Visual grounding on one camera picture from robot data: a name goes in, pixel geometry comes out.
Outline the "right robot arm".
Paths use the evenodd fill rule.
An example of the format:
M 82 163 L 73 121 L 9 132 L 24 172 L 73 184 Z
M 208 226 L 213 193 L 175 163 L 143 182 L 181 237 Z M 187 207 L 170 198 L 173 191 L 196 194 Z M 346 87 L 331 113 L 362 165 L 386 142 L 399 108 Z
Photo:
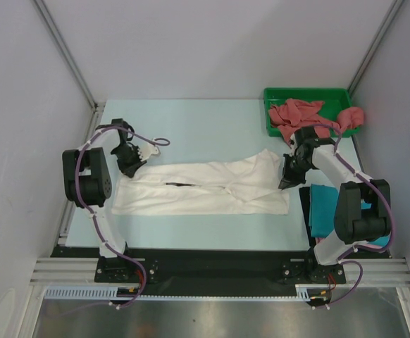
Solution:
M 292 150 L 284 155 L 281 190 L 306 182 L 306 173 L 320 170 L 338 191 L 333 231 L 310 248 L 304 273 L 322 282 L 345 257 L 359 249 L 383 253 L 395 237 L 390 186 L 356 170 L 338 150 L 339 142 L 320 138 L 315 126 L 299 128 L 290 138 Z

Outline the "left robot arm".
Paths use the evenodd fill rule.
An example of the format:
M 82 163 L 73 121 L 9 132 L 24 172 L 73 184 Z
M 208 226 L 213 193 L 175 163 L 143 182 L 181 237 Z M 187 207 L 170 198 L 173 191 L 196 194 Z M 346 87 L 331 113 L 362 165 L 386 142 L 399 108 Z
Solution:
M 143 283 L 143 268 L 129 260 L 126 240 L 107 206 L 113 193 L 110 168 L 132 178 L 146 161 L 140 148 L 131 141 L 134 128 L 122 118 L 96 128 L 92 138 L 78 149 L 62 154 L 66 197 L 82 209 L 92 224 L 99 242 L 99 262 L 95 282 Z

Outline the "white t-shirt with robot print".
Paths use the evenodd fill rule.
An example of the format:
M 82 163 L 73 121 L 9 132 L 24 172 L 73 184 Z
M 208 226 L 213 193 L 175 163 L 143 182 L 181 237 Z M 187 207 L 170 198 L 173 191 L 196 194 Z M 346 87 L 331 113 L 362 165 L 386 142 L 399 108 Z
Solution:
M 140 168 L 116 185 L 116 215 L 286 215 L 290 196 L 279 189 L 280 157 L 264 149 L 239 161 Z

